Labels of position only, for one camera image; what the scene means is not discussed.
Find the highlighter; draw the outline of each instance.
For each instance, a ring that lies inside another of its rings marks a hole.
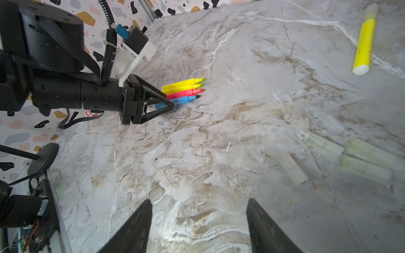
[[[353,74],[362,76],[370,69],[371,50],[373,48],[373,36],[375,18],[377,17],[378,6],[371,4],[364,10],[363,24],[361,25],[360,37],[356,58],[354,59]]]
[[[203,81],[205,81],[205,78],[191,78],[191,79],[188,79],[185,81],[165,85],[162,87],[162,91],[164,91],[166,89],[172,89],[175,87],[185,86],[185,85],[193,85],[193,84],[201,83]]]
[[[179,104],[186,104],[189,103],[191,101],[193,101],[194,99],[199,98],[200,95],[195,95],[195,96],[184,96],[181,98],[175,98],[175,99],[171,99],[170,101],[172,101],[175,105],[179,105]],[[159,103],[159,104],[155,104],[155,108],[157,110],[165,108],[167,105],[163,104],[163,103]]]
[[[184,96],[194,96],[195,94],[198,94],[200,92],[203,92],[204,89],[188,89],[185,91],[179,91],[176,93],[172,93],[172,94],[167,94],[166,98],[171,100],[171,99],[175,99],[175,98],[181,98]]]
[[[167,95],[167,94],[172,94],[172,93],[176,93],[179,91],[185,91],[188,89],[198,89],[198,88],[202,87],[203,85],[204,85],[203,83],[187,84],[187,85],[183,85],[183,86],[174,87],[171,89],[164,89],[164,90],[162,90],[162,92]]]

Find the red wire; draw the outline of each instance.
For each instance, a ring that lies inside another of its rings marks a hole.
[[[24,245],[24,247],[23,247],[23,252],[25,252],[25,251],[26,251],[27,246],[30,244],[31,239],[32,239],[33,235],[35,234],[35,231],[36,231],[36,229],[37,229],[38,227],[39,227],[39,221],[38,221],[38,223],[37,223],[37,225],[36,225],[36,227],[35,227],[34,231],[32,232],[32,234],[31,234],[30,238],[28,239],[27,243]]]

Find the blue connector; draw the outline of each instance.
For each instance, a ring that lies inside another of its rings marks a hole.
[[[115,28],[115,32],[120,35],[123,39],[126,39],[128,37],[128,30],[122,27],[121,24],[118,24],[117,27]]]

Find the terrazzo wallpaper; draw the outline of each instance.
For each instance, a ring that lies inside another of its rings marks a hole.
[[[41,0],[45,4],[54,5],[64,9],[78,17],[84,24],[85,50],[100,65],[102,65],[105,45],[107,19],[97,0]],[[116,23],[130,27],[132,24],[138,26],[144,32],[150,26],[147,18],[134,0],[107,0]],[[78,117],[84,117],[84,110]],[[7,112],[0,111],[0,144],[15,149],[36,153],[42,146],[58,140],[63,130],[57,125],[66,117],[66,110],[53,109],[49,117],[39,113],[39,110],[32,105],[30,97],[22,109],[15,113],[15,116],[7,116]],[[8,183],[23,177],[24,167],[28,165],[29,159],[9,155],[0,152],[0,179]]]
[[[251,0],[147,0],[158,17],[237,4]]]

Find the yellow highlighter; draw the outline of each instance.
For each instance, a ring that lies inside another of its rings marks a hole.
[[[373,36],[375,19],[377,17],[378,6],[371,4],[364,10],[363,24],[358,39],[356,58],[353,65],[353,74],[362,76],[370,69],[371,50],[373,48]]]
[[[179,92],[179,91],[186,91],[188,89],[198,89],[198,88],[200,88],[202,86],[204,86],[203,83],[187,84],[187,85],[183,85],[183,86],[177,86],[177,87],[174,87],[174,88],[171,88],[171,89],[164,89],[162,92],[167,95],[167,94],[172,94],[172,93],[176,93],[176,92]]]
[[[175,87],[185,86],[185,85],[193,85],[193,84],[201,83],[203,81],[205,81],[205,78],[191,78],[191,79],[181,81],[178,83],[172,83],[172,84],[165,85],[162,87],[162,91],[164,91],[166,89],[172,89]]]

